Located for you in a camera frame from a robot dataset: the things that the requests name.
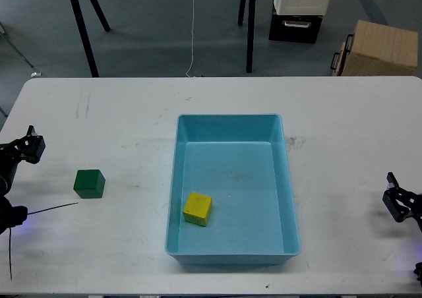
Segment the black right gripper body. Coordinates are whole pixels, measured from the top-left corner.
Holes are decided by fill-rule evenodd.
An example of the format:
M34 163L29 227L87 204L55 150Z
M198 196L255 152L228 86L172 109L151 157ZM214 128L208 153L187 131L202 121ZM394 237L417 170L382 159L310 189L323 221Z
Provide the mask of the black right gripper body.
M419 229L422 230L422 223L421 223L421 195L411 193L409 197L409 218L413 218L417 225L419 226Z

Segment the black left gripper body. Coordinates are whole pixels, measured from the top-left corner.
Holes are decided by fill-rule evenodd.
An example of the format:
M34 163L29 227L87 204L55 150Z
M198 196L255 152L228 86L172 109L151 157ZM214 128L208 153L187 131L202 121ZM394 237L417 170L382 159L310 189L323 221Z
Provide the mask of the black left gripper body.
M11 190L13 180L20 162L20 151L16 142L1 145L1 192Z

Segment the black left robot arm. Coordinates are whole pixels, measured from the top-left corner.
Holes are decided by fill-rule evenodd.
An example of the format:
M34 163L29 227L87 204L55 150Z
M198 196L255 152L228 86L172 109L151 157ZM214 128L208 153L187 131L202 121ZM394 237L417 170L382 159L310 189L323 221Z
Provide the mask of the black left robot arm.
M33 125L22 138L1 144L1 233L27 219L27 207L12 206L6 194L11 191L18 164L22 161L37 164L44 150L44 138L36 133Z

